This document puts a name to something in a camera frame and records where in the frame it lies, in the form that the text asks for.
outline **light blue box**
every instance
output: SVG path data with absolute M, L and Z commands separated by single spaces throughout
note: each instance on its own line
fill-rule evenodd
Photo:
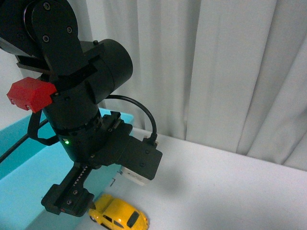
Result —
M 101 115 L 110 114 L 102 108 L 100 112 Z M 29 119 L 30 116 L 25 117 L 0 130 L 0 155 L 26 134 Z M 133 124 L 132 115 L 121 113 L 121 119 Z M 38 134 L 43 138 L 53 135 L 50 124 L 43 126 Z M 31 139 L 24 142 L 0 164 L 0 230 L 73 229 L 79 218 L 47 213 L 40 203 L 49 188 L 60 184 L 72 166 L 73 162 L 60 143 L 46 147 Z M 93 170 L 84 187 L 98 196 L 119 168 L 113 164 Z

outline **black wire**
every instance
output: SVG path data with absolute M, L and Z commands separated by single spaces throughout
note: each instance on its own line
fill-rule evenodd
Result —
M 48 120 L 45 119 L 39 123 L 39 128 L 43 127 L 48 123 Z M 0 163 L 4 161 L 12 152 L 14 152 L 22 143 L 24 143 L 29 138 L 29 135 L 26 134 L 20 138 L 12 147 L 10 147 L 2 156 L 0 156 Z
M 155 145 L 155 140 L 157 139 L 157 125 L 154 120 L 153 115 L 151 112 L 141 103 L 138 101 L 126 97 L 126 96 L 121 96 L 121 95 L 109 95 L 106 99 L 119 99 L 119 100 L 124 100 L 127 102 L 130 102 L 132 104 L 135 104 L 137 107 L 141 108 L 149 117 L 150 122 L 152 123 L 153 126 L 153 133 L 151 134 L 149 141 L 152 145 Z M 45 119 L 41 123 L 39 123 L 39 128 L 43 127 L 45 124 L 48 123 L 48 120 Z M 12 147 L 10 147 L 2 156 L 0 156 L 0 163 L 3 162 L 12 152 L 14 152 L 22 143 L 24 143 L 27 139 L 29 138 L 28 134 L 25 134 L 22 138 L 20 138 Z
M 144 105 L 142 105 L 141 103 L 139 103 L 138 101 L 136 101 L 132 98 L 129 98 L 129 97 L 126 97 L 126 96 L 121 96 L 121 95 L 109 95 L 108 97 L 106 97 L 106 99 L 124 100 L 124 101 L 130 102 L 132 104 L 135 104 L 137 107 L 141 108 L 146 113 L 146 115 L 149 117 L 149 120 L 152 123 L 153 133 L 150 137 L 150 141 L 151 141 L 152 145 L 155 144 L 155 140 L 157 139 L 157 125 L 155 123 L 153 115 Z

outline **red connector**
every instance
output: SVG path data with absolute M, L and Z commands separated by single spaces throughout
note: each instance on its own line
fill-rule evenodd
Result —
M 50 82 L 27 77 L 13 83 L 7 96 L 12 104 L 36 113 L 52 103 L 50 96 L 56 91 L 55 85 Z

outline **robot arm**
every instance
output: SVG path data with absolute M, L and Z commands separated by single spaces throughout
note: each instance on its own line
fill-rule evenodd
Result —
M 74 161 L 43 198 L 47 211 L 82 216 L 94 197 L 83 183 L 102 165 L 120 164 L 139 181 L 154 178 L 162 157 L 156 133 L 139 141 L 129 136 L 132 126 L 120 113 L 101 117 L 97 105 L 132 75 L 124 47 L 110 39 L 79 41 L 66 0 L 0 0 L 0 48 L 16 55 L 20 68 L 42 73 L 14 83 L 8 93 L 12 104 L 33 111 L 29 136 L 44 144 L 59 141 Z M 37 136 L 42 111 L 56 134 L 47 140 Z

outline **white curtain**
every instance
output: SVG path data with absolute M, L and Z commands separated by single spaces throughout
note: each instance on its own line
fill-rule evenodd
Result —
M 69 2 L 81 40 L 127 49 L 133 76 L 114 94 L 159 133 L 307 170 L 307 0 Z

